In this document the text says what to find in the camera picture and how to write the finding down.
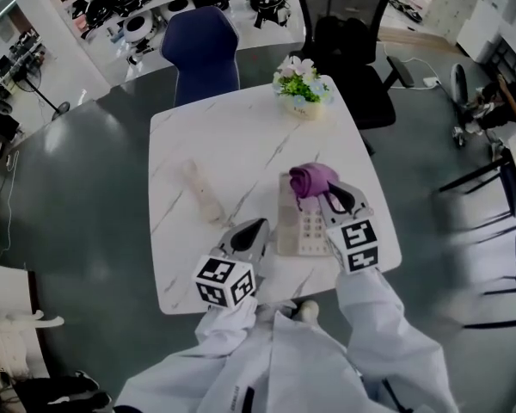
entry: power strip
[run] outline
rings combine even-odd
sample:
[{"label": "power strip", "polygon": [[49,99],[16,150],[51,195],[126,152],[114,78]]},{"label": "power strip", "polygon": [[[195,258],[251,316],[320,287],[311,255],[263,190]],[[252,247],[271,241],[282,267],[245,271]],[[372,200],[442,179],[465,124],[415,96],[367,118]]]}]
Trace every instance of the power strip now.
[{"label": "power strip", "polygon": [[433,86],[441,85],[439,83],[439,79],[436,77],[424,78],[422,81],[424,81],[424,85],[427,86],[429,89],[431,89]]}]

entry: gray floor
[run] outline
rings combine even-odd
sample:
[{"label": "gray floor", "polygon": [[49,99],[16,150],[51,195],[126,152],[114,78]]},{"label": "gray floor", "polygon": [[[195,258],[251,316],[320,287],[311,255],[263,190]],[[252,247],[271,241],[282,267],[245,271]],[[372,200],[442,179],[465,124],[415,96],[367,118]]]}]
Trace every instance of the gray floor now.
[{"label": "gray floor", "polygon": [[[269,83],[293,48],[240,51],[242,86]],[[456,61],[464,65],[470,89],[486,82],[465,57],[408,46],[388,49],[401,59],[425,59],[442,83]],[[418,84],[431,74],[422,63],[408,66]],[[388,75],[380,47],[375,68],[381,77]],[[83,368],[114,396],[127,377],[191,347],[200,319],[159,311],[151,262],[149,124],[154,113],[172,107],[174,87],[172,68],[141,77],[76,108],[19,146],[12,246],[0,264],[35,271],[44,311],[66,320],[64,327],[46,332],[50,370]],[[485,143],[478,139],[463,151],[454,147],[452,107],[441,89],[394,89],[390,96],[396,124],[365,132],[377,150],[372,160],[402,249],[402,266],[387,278],[411,323],[444,344],[462,410],[509,411],[516,400],[516,328],[470,332],[452,319],[465,287],[453,273],[457,264],[433,197],[437,187],[488,161]],[[11,174],[5,182],[4,176],[0,165],[0,248],[7,245]],[[334,292],[317,300],[321,325],[345,342],[348,329]],[[516,297],[503,303],[514,308]]]}]

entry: white vase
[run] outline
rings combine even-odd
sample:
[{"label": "white vase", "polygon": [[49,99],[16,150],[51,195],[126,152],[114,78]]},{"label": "white vase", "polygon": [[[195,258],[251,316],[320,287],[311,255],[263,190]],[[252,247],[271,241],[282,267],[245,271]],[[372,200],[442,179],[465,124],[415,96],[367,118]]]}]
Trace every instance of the white vase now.
[{"label": "white vase", "polygon": [[319,120],[324,114],[324,104],[322,102],[308,102],[303,106],[295,106],[292,96],[280,96],[279,101],[283,108],[290,114],[294,114],[303,120]]}]

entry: rolled purple towel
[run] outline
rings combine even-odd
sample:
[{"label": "rolled purple towel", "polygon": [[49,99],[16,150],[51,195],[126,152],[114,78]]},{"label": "rolled purple towel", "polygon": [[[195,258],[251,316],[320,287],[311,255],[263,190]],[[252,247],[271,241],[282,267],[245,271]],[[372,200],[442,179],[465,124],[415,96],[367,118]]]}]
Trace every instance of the rolled purple towel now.
[{"label": "rolled purple towel", "polygon": [[338,181],[336,171],[324,163],[310,162],[289,170],[291,187],[299,199],[317,197],[329,191],[329,182]]}]

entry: person's arm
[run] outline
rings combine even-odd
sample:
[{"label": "person's arm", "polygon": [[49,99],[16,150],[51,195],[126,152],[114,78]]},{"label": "person's arm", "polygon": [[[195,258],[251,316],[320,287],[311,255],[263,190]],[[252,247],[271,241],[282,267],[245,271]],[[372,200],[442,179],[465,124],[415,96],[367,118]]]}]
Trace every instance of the person's arm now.
[{"label": "person's arm", "polygon": [[514,100],[513,94],[510,93],[510,90],[508,89],[505,78],[502,75],[499,75],[497,77],[497,79],[499,80],[499,86],[501,87],[501,92],[507,98],[508,105],[513,110],[513,113],[516,116],[516,100]]},{"label": "person's arm", "polygon": [[142,413],[196,411],[227,357],[255,325],[256,306],[256,299],[247,297],[235,311],[211,309],[195,331],[199,345],[127,380],[116,405]]},{"label": "person's arm", "polygon": [[379,271],[341,274],[336,290],[352,327],[347,356],[365,384],[378,389],[375,400],[395,408],[387,382],[407,409],[458,411],[442,347],[407,322],[403,303]]}]

